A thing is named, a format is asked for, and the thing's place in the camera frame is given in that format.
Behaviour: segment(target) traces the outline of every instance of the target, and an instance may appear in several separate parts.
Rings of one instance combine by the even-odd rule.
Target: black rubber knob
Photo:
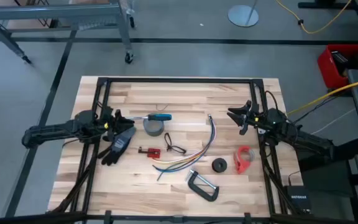
[[[227,162],[222,158],[217,158],[212,162],[212,170],[215,172],[223,172],[227,169]]]

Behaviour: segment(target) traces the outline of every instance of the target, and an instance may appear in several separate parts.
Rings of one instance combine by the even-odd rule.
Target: blue screwdriver handle
[[[149,114],[149,121],[170,121],[172,120],[172,115],[170,114]]]

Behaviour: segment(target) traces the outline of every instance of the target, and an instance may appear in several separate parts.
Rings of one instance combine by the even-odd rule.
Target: screwdriver
[[[144,117],[125,117],[126,119],[147,119],[149,121],[170,121],[172,115],[170,114],[149,114]]]

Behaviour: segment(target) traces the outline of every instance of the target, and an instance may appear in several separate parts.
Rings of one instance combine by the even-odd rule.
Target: red tool
[[[241,153],[245,152],[249,154],[249,161],[245,161],[241,158]],[[238,174],[242,174],[251,165],[251,161],[254,160],[254,153],[250,150],[249,146],[240,146],[239,150],[234,153],[234,164]]]
[[[161,155],[160,149],[153,149],[153,148],[149,148],[147,151],[143,151],[142,147],[139,147],[137,152],[147,154],[147,157],[149,157],[149,158],[157,158],[158,159],[158,158],[160,158],[160,155]]]

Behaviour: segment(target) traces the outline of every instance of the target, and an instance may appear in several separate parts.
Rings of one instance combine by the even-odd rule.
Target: netgear logo
[[[306,199],[306,196],[304,195],[291,195],[292,199]]]

